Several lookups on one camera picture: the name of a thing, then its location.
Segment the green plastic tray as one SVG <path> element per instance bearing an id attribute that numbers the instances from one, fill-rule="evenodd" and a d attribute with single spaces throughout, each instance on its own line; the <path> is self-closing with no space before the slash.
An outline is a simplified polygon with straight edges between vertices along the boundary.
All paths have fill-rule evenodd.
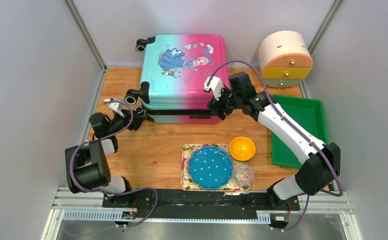
<path id="1" fill-rule="evenodd" d="M 328 143 L 324 108 L 320 100 L 276 94 L 273 97 L 283 110 L 306 131 L 324 143 Z M 274 133 L 271 142 L 273 165 L 296 169 L 302 166 L 290 148 Z"/>

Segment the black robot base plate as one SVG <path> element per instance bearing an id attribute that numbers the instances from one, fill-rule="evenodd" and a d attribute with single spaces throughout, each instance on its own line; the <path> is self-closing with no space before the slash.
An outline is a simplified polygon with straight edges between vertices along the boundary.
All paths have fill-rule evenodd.
<path id="1" fill-rule="evenodd" d="M 125 209 L 148 220 L 253 221 L 269 224 L 276 217 L 287 219 L 300 210 L 297 197 L 272 204 L 266 192 L 142 190 L 124 196 L 104 196 L 102 207 Z"/>

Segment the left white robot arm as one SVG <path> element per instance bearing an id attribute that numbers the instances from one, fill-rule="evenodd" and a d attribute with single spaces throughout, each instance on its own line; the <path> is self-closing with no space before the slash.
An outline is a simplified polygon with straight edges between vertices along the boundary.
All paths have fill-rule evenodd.
<path id="1" fill-rule="evenodd" d="M 146 118 L 141 106 L 136 106 L 133 111 L 132 123 L 129 110 L 114 112 L 113 118 L 96 112 L 89 118 L 89 123 L 94 131 L 93 140 L 82 146 L 75 155 L 73 162 L 74 178 L 87 190 L 104 189 L 114 192 L 115 200 L 120 206 L 130 207 L 135 201 L 135 194 L 124 177 L 111 174 L 106 156 L 118 151 L 119 144 L 116 136 L 110 136 L 121 131 L 126 126 L 130 131 L 140 128 Z"/>

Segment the pink and teal kids suitcase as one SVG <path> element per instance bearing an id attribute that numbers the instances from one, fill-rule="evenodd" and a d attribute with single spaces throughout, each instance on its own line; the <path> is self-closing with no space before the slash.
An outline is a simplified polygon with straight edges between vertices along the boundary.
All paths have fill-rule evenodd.
<path id="1" fill-rule="evenodd" d="M 207 103 L 212 92 L 204 83 L 227 61 L 224 39 L 216 34 L 158 34 L 136 41 L 143 54 L 140 89 L 129 89 L 124 101 L 138 100 L 155 123 L 217 124 Z"/>

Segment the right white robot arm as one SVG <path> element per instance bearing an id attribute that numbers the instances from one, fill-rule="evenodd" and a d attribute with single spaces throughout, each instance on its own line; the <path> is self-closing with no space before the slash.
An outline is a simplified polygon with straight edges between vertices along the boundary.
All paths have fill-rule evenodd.
<path id="1" fill-rule="evenodd" d="M 241 109 L 271 130 L 301 163 L 296 174 L 267 189 L 267 203 L 272 209 L 281 209 L 293 196 L 314 196 L 330 182 L 340 182 L 341 149 L 337 144 L 326 144 L 307 132 L 267 91 L 256 92 L 245 72 L 231 75 L 229 83 L 230 87 L 226 87 L 217 76 L 206 78 L 203 90 L 213 94 L 207 104 L 211 112 L 224 120 L 233 110 Z"/>

